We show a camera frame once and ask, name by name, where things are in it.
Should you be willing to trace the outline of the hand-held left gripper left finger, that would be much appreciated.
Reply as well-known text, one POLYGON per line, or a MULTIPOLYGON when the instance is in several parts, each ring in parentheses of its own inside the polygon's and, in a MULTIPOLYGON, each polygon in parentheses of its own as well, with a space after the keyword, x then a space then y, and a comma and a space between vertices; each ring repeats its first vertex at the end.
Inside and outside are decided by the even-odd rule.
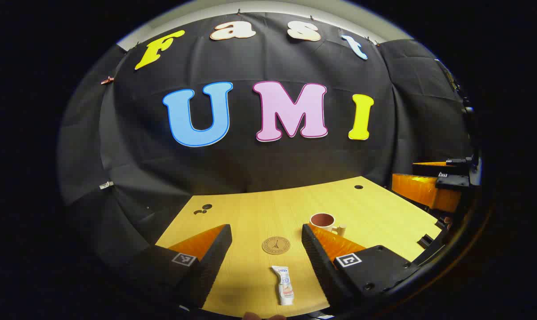
POLYGON ((232 245, 222 224, 169 248, 153 245, 130 261, 130 281, 161 304, 201 308, 232 245))

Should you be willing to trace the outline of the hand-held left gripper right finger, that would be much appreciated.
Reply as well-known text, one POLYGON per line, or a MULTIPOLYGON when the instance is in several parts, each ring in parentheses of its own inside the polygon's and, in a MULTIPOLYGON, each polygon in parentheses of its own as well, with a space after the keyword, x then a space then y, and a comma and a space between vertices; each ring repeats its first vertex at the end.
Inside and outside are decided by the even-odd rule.
POLYGON ((301 240, 331 312, 374 302, 419 269, 383 245, 364 248, 311 224, 301 240))

